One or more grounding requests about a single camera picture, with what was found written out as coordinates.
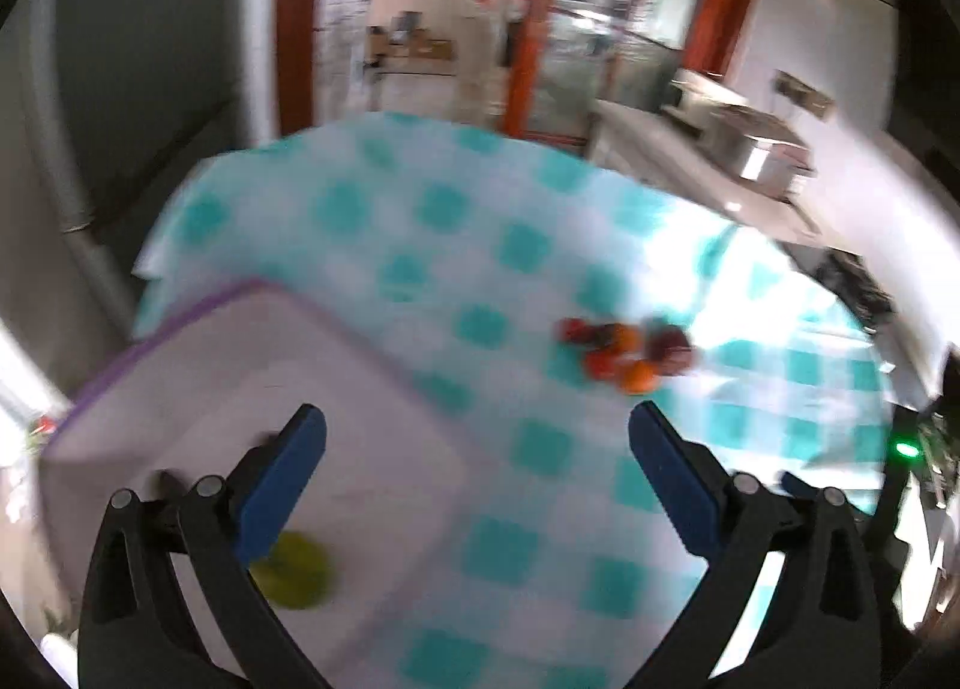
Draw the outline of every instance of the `checkered tablecloth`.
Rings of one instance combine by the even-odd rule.
[[[835,297],[757,232],[544,147],[378,113],[223,155],[138,268],[141,334],[268,278],[361,332],[500,462],[419,599],[330,676],[344,689],[619,687],[693,592],[704,564],[628,449],[635,400],[584,380],[552,339],[565,316],[683,323],[701,360],[654,396],[683,435],[765,481],[826,465],[856,502],[874,495],[883,382]]]

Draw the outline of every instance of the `sliding glass door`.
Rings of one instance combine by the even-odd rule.
[[[651,109],[697,0],[527,0],[503,130],[573,151],[596,98]]]

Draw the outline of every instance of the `yellow-green fruit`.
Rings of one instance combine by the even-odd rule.
[[[328,599],[333,565],[323,546],[299,531],[282,531],[266,558],[251,563],[250,574],[271,603],[303,610]]]

